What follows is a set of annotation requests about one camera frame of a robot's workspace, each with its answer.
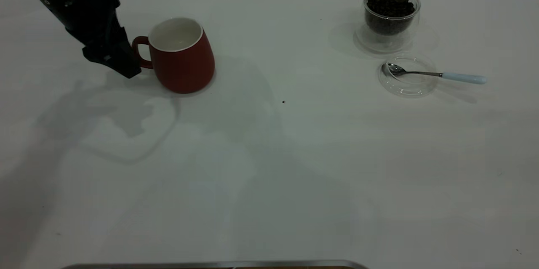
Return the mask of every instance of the mug rim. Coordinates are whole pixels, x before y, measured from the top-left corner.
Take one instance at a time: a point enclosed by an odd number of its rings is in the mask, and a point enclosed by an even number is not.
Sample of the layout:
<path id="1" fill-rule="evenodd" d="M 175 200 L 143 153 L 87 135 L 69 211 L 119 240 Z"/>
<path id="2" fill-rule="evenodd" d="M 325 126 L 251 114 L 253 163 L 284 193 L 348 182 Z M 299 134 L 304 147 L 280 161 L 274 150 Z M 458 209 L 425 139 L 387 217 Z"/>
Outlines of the mug rim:
<path id="1" fill-rule="evenodd" d="M 187 47 L 184 47 L 184 48 L 181 48 L 181 49 L 175 49 L 175 50 L 164 50 L 164 49 L 161 49 L 159 47 L 156 47 L 153 43 L 152 43 L 152 33 L 154 32 L 154 30 L 156 30 L 156 28 L 159 26 L 159 25 L 162 25 L 163 23 L 166 23 L 168 21 L 171 21 L 171 20 L 190 20 L 190 21 L 193 21 L 195 22 L 195 24 L 198 25 L 198 27 L 200 28 L 200 35 L 199 37 L 197 38 L 197 40 L 194 42 L 194 43 L 191 43 L 191 45 L 187 46 Z M 195 46 L 199 41 L 200 39 L 202 39 L 202 35 L 204 35 L 204 27 L 202 27 L 202 25 L 197 22 L 196 19 L 192 19 L 192 18 L 186 18 L 186 17 L 183 17 L 183 16 L 177 16 L 175 18 L 168 18 L 156 25 L 154 25 L 152 27 L 152 29 L 150 30 L 150 33 L 148 34 L 148 43 L 150 44 L 150 46 L 154 47 L 156 50 L 159 50 L 159 51 L 162 51 L 162 52 L 180 52 L 180 51 L 183 51 L 183 50 L 187 50 L 189 48 L 191 48 L 192 46 Z"/>

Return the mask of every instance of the metal spoon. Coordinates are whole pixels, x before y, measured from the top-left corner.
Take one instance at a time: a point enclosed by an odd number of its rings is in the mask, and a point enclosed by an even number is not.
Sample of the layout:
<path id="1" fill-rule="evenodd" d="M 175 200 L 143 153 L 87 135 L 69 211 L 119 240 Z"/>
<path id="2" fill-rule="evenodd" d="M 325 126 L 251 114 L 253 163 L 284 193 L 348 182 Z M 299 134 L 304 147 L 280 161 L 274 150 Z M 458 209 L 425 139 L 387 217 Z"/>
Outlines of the metal spoon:
<path id="1" fill-rule="evenodd" d="M 397 64 L 387 63 L 387 69 L 389 69 L 389 72 L 395 77 L 400 77 L 401 75 L 414 73 L 417 75 L 431 75 L 433 77 L 441 77 L 442 79 L 447 80 L 453 80 L 453 81 L 460 81 L 460 82 L 466 82 L 466 83 L 473 83 L 473 84 L 484 84 L 487 83 L 487 78 L 482 77 L 481 75 L 460 75 L 459 73 L 451 73 L 451 72 L 443 72 L 443 73 L 437 73 L 437 72 L 421 72 L 421 71 L 406 71 L 404 68 L 400 67 Z"/>

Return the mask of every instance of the table surface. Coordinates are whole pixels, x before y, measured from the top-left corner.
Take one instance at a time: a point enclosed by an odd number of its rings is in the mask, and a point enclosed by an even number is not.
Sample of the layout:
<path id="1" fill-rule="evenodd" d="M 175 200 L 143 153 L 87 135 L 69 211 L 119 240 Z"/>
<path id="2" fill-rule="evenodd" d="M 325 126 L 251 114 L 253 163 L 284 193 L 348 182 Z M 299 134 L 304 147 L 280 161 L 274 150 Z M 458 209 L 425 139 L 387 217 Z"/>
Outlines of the table surface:
<path id="1" fill-rule="evenodd" d="M 539 0 L 421 0 L 412 50 L 489 83 L 420 99 L 356 47 L 360 1 L 121 0 L 131 39 L 206 29 L 216 76 L 177 95 L 0 0 L 0 267 L 537 268 Z"/>

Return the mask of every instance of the clear glass dish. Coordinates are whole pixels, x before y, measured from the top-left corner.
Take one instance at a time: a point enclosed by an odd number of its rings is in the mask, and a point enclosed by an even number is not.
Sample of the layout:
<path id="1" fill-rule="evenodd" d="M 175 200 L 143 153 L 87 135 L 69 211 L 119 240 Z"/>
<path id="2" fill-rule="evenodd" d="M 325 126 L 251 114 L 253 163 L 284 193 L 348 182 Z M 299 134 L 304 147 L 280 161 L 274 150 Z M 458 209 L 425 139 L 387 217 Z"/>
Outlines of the clear glass dish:
<path id="1" fill-rule="evenodd" d="M 414 5 L 414 12 L 403 17 L 383 16 L 367 6 L 363 0 L 364 18 L 356 31 L 358 41 L 368 50 L 382 53 L 398 52 L 408 46 L 416 33 L 419 23 L 421 2 L 408 0 Z"/>
<path id="2" fill-rule="evenodd" d="M 401 52 L 385 61 L 379 68 L 378 78 L 389 92 L 404 98 L 420 98 L 431 93 L 438 84 L 438 77 L 430 75 L 401 75 L 389 72 L 387 63 L 396 64 L 406 71 L 437 72 L 435 64 L 426 56 L 412 52 Z"/>

